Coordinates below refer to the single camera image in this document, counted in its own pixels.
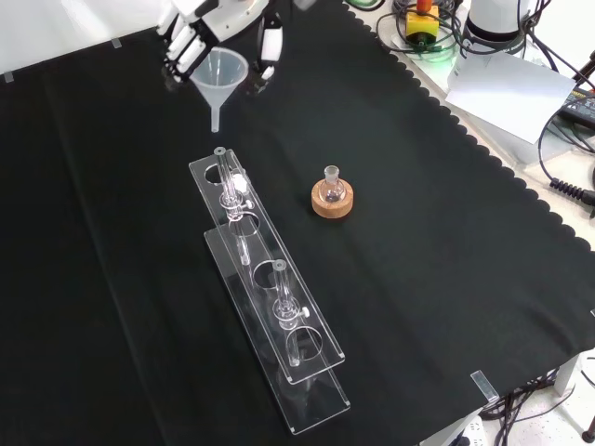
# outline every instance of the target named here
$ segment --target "small glass flask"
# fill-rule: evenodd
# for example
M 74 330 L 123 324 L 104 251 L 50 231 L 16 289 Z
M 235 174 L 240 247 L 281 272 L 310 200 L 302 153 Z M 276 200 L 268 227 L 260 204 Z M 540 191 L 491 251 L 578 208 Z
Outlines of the small glass flask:
M 329 165 L 324 170 L 324 182 L 320 185 L 320 199 L 327 203 L 340 202 L 345 198 L 345 185 L 338 179 L 338 167 Z

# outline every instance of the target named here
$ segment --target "black cloth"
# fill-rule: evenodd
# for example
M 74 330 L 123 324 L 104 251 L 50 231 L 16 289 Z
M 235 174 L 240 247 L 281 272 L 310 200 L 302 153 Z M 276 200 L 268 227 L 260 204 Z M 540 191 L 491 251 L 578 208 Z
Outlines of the black cloth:
M 191 86 L 165 91 L 151 32 L 39 73 L 166 444 L 411 445 L 485 404 L 476 370 L 504 394 L 595 346 L 588 244 L 338 0 L 284 31 L 276 79 L 234 95 L 218 135 Z M 250 58 L 255 42 L 231 47 Z M 346 353 L 351 410 L 296 438 L 203 240 L 213 223 L 188 163 L 218 145 L 236 151 Z M 355 190 L 340 221 L 311 211 L 328 164 Z
M 35 69 L 0 83 L 0 444 L 163 444 Z

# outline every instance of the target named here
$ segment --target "white table surface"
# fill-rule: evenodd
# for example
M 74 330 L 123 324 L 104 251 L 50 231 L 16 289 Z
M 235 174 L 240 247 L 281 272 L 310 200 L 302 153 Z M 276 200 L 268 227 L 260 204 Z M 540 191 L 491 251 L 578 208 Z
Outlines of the white table surface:
M 0 0 L 0 73 L 145 30 L 166 0 Z

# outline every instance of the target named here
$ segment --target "clear acrylic stand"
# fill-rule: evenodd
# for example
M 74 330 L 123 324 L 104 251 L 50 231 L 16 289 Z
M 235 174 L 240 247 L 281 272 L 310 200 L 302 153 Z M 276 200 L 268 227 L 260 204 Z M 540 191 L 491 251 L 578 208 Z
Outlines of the clear acrylic stand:
M 233 151 L 190 169 L 217 225 L 206 242 L 289 429 L 347 411 L 331 370 L 345 355 Z

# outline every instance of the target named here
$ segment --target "metal clip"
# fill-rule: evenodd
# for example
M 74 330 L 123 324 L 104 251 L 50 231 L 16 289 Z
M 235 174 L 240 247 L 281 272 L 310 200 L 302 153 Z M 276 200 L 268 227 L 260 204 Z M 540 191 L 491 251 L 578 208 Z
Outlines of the metal clip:
M 480 388 L 480 391 L 483 393 L 488 402 L 494 402 L 500 398 L 498 392 L 496 392 L 496 390 L 492 387 L 481 370 L 473 372 L 471 374 L 471 379 L 475 382 L 477 387 Z

